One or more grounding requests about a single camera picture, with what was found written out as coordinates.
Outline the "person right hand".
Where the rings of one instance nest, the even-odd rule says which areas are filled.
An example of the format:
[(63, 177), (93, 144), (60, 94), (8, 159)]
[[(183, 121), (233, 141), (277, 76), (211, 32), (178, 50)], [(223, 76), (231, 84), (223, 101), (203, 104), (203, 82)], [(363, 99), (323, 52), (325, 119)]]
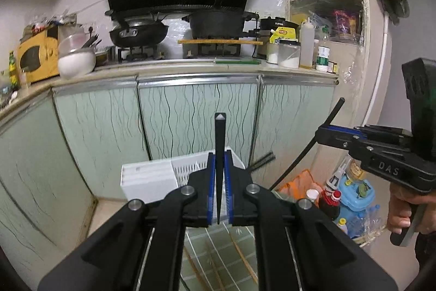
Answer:
[(410, 227), (412, 205), (426, 205), (426, 210), (416, 231), (422, 234), (435, 232), (435, 191), (427, 195), (418, 195), (402, 186), (391, 183), (390, 200), (386, 226), (389, 231), (401, 234), (402, 229)]

